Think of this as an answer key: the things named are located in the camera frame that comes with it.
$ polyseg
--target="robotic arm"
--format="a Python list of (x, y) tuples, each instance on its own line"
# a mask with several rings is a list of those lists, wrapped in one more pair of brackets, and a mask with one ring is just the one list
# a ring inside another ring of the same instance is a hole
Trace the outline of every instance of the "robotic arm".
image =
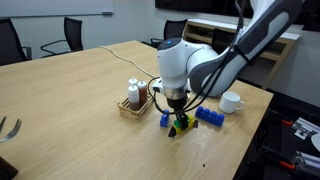
[(166, 96), (175, 112), (185, 110), (188, 80), (190, 90), (196, 94), (221, 95), (293, 23), (303, 1), (250, 0), (252, 21), (220, 55), (208, 45), (181, 38), (164, 41), (158, 47), (161, 80), (153, 89)]

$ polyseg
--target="blue toy block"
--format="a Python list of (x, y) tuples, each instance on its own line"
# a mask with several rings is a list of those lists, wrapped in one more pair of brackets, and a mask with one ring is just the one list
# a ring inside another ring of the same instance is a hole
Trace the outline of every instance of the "blue toy block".
[(218, 114), (215, 111), (204, 109), (202, 106), (198, 106), (195, 117), (221, 127), (224, 121), (224, 115)]
[(160, 119), (160, 126), (161, 127), (168, 127), (168, 120), (169, 120), (169, 114), (162, 114)]

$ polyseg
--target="white mug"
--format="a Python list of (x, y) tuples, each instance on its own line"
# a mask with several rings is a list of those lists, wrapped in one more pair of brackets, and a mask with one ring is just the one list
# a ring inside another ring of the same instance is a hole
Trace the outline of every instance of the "white mug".
[(219, 108), (222, 112), (233, 113), (243, 107), (244, 102), (240, 101), (240, 96), (238, 94), (230, 91), (223, 93), (219, 104)]

